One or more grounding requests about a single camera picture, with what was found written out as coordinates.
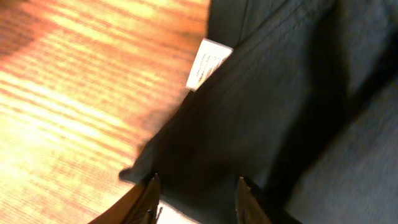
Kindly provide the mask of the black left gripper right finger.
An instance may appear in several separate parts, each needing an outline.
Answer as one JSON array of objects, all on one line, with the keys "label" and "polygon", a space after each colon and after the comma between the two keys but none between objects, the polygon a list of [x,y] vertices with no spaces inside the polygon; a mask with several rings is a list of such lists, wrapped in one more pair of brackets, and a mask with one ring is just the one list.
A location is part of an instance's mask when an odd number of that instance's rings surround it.
[{"label": "black left gripper right finger", "polygon": [[268,202],[260,188],[247,177],[238,178],[235,207],[239,224],[301,224]]}]

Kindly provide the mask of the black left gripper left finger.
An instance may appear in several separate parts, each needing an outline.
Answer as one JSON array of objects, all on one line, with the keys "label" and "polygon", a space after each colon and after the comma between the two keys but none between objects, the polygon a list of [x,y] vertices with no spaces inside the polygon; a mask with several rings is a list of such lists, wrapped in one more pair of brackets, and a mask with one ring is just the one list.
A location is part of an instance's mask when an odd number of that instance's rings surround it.
[{"label": "black left gripper left finger", "polygon": [[146,177],[89,224],[156,224],[160,193],[159,176]]}]

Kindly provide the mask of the black t-shirt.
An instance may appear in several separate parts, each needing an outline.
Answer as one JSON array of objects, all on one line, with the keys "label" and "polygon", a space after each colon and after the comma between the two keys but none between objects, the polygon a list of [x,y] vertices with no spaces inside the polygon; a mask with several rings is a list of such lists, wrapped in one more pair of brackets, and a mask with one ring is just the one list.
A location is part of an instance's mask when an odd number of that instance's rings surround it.
[{"label": "black t-shirt", "polygon": [[235,223],[237,178],[302,223],[397,222],[397,1],[213,1],[233,53],[120,173]]}]

